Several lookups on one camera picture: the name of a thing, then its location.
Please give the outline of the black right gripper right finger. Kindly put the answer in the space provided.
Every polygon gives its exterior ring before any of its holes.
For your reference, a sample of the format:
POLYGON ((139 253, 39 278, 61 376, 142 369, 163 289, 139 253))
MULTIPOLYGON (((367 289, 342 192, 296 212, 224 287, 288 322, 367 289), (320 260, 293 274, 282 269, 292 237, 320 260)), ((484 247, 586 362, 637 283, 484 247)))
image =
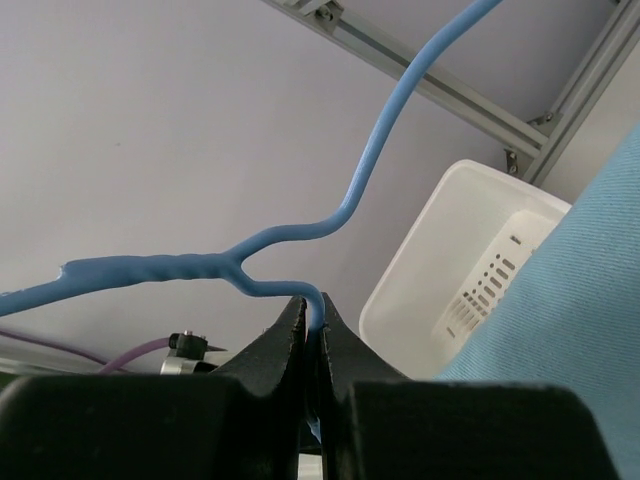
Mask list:
POLYGON ((548 385, 411 380, 327 299, 319 417, 327 479, 616 479, 588 408, 548 385))

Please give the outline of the light blue trousers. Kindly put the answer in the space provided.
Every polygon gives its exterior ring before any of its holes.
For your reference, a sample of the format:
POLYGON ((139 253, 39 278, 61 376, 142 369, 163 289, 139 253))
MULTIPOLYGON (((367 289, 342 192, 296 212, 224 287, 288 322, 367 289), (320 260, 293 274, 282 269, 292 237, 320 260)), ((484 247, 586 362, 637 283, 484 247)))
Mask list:
POLYGON ((638 478, 637 129, 437 377, 570 389, 594 414, 620 476, 638 478))

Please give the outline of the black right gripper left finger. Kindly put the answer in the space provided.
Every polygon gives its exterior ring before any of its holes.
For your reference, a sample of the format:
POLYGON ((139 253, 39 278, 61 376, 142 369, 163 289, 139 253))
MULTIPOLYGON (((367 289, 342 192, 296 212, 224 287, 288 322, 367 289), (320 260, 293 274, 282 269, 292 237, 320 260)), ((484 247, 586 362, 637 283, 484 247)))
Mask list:
POLYGON ((191 375, 23 377, 1 395, 5 479, 293 479, 306 304, 191 375))

